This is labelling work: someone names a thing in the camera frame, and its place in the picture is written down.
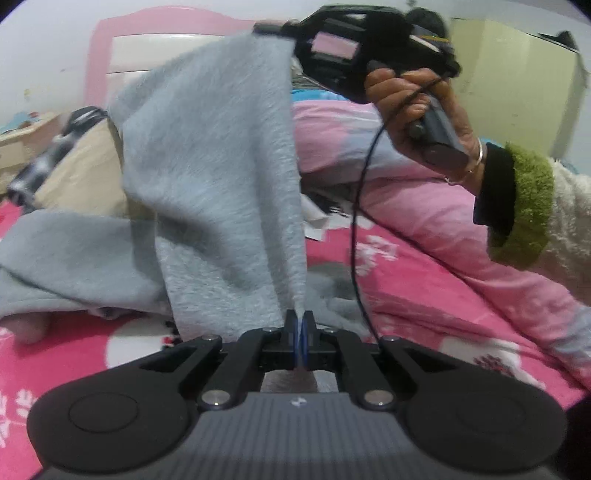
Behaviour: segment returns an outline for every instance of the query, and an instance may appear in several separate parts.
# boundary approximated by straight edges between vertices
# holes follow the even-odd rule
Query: black sleeve
[[[515,219],[513,157],[504,148],[486,145],[488,153],[479,195],[474,202],[474,223],[509,236]]]

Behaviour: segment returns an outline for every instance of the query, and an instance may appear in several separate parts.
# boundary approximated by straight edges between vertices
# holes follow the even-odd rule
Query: sleeve
[[[515,219],[515,174],[509,151],[492,143],[488,152],[480,193],[474,203],[474,223],[488,225],[507,237]]]
[[[489,256],[540,273],[591,304],[591,178],[512,144],[505,150],[513,159],[514,218],[510,231],[498,219],[496,226],[485,222]]]

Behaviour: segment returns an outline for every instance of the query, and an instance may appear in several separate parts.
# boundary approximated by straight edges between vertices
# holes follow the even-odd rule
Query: nightstand
[[[33,158],[42,153],[61,131],[59,115],[44,113],[30,127],[0,135],[0,196],[10,181]]]

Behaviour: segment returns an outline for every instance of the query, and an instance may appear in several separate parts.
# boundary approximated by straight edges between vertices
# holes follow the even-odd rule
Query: gray fabric cloth
[[[0,243],[0,317],[170,307],[184,339],[228,339],[301,313],[292,52],[288,40],[224,38],[124,90],[109,109],[124,139],[124,189],[155,223],[24,216]]]
[[[347,265],[327,262],[309,267],[305,305],[306,310],[314,312],[320,327],[346,329],[361,337],[369,335]]]
[[[291,87],[297,90],[325,90],[317,82],[304,75],[297,60],[291,63]]]

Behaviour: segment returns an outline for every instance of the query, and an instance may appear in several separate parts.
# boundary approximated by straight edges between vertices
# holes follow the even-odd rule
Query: circular pad
[[[42,462],[70,472],[109,474],[147,465],[169,452],[193,416],[178,389],[156,375],[148,377],[153,373],[99,374],[43,395],[27,421]]]
[[[89,433],[109,433],[124,429],[138,416],[138,403],[119,393],[96,393],[75,402],[70,420]]]
[[[508,473],[533,468],[560,447],[566,418],[546,393],[507,378],[470,384],[454,373],[437,374],[448,377],[444,391],[419,389],[408,404],[409,434],[425,453],[469,471]]]

